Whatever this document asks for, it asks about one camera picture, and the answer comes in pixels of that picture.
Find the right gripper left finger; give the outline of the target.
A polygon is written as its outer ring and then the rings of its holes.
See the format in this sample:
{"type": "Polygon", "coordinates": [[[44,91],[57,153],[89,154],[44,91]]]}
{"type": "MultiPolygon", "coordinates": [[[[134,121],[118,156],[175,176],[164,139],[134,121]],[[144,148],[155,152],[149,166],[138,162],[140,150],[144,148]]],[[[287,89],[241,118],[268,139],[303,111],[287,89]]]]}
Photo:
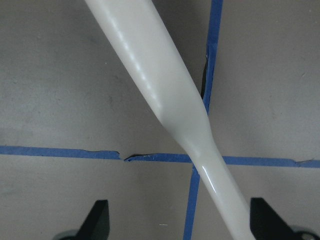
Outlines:
{"type": "Polygon", "coordinates": [[[107,240],[110,234],[109,204],[97,200],[76,233],[75,240],[107,240]]]}

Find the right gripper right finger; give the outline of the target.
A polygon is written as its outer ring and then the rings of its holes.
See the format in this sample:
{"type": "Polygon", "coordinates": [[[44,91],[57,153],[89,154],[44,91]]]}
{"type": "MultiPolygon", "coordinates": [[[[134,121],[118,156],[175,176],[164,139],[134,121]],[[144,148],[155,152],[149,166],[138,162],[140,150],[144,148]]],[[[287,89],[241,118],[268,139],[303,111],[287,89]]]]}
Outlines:
{"type": "Polygon", "coordinates": [[[290,239],[290,227],[262,197],[250,200],[249,226],[256,240],[290,239]]]}

